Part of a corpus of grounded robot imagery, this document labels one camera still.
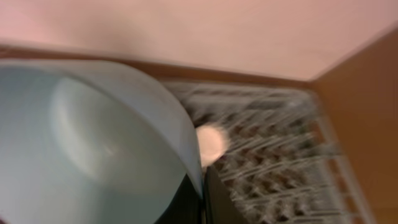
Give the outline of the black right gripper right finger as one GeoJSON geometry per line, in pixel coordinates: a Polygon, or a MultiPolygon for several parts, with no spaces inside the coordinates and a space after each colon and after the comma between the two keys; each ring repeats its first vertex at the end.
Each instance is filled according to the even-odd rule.
{"type": "Polygon", "coordinates": [[[228,190],[213,166],[206,168],[203,195],[207,224],[248,224],[234,206],[228,190]]]}

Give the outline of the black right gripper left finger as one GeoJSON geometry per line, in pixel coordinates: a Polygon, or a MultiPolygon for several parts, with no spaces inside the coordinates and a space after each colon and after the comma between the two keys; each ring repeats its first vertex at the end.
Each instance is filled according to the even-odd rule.
{"type": "Polygon", "coordinates": [[[186,175],[166,211],[155,224],[201,224],[201,199],[186,175]]]}

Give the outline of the small pale green cup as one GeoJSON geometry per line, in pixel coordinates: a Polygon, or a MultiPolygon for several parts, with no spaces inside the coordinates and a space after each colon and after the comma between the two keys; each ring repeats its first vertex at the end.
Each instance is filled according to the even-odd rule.
{"type": "Polygon", "coordinates": [[[196,128],[201,167],[209,167],[225,154],[230,145],[227,130],[215,123],[196,128]]]}

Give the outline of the light blue bowl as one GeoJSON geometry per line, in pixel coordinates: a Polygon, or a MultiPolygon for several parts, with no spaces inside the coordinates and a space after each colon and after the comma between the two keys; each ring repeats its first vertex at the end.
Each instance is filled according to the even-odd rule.
{"type": "Polygon", "coordinates": [[[1,62],[1,220],[155,223],[188,175],[193,123],[159,81],[97,60],[1,62]]]}

